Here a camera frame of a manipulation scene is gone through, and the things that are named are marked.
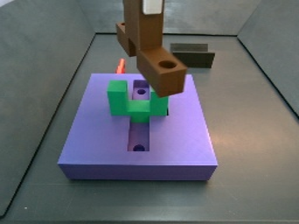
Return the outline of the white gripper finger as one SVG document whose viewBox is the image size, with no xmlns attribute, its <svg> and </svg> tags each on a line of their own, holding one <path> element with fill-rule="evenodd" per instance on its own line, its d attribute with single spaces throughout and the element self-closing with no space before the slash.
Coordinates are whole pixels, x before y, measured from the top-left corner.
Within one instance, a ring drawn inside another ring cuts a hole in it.
<svg viewBox="0 0 299 224">
<path fill-rule="evenodd" d="M 157 15 L 163 13 L 165 0 L 143 0 L 143 13 Z"/>
</svg>

